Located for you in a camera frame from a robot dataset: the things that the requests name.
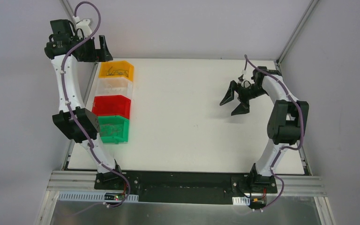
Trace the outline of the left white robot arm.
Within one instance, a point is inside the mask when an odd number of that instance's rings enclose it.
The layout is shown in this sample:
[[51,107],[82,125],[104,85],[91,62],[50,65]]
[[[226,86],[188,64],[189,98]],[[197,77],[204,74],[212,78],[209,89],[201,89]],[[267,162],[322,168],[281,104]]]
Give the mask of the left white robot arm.
[[99,36],[100,48],[95,47],[91,34],[77,28],[67,19],[50,22],[52,34],[44,48],[53,65],[58,89],[59,112],[52,116],[55,126],[69,139],[80,144],[97,166],[96,181],[120,189],[125,177],[114,157],[104,149],[100,125],[96,114],[83,102],[79,81],[79,62],[107,62],[112,56],[103,35]]

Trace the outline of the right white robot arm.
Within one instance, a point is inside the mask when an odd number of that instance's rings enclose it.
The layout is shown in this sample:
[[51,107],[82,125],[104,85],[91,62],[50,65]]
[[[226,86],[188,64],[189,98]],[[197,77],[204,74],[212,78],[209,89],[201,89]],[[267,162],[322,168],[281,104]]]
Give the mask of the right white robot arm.
[[235,98],[239,105],[231,115],[247,114],[250,100],[267,95],[274,106],[267,124],[268,142],[259,160],[253,164],[245,181],[237,186],[245,191],[276,193],[275,169],[287,150],[301,142],[308,118],[309,104],[298,100],[286,87],[282,74],[277,70],[258,67],[253,71],[252,83],[240,76],[230,82],[220,105]]

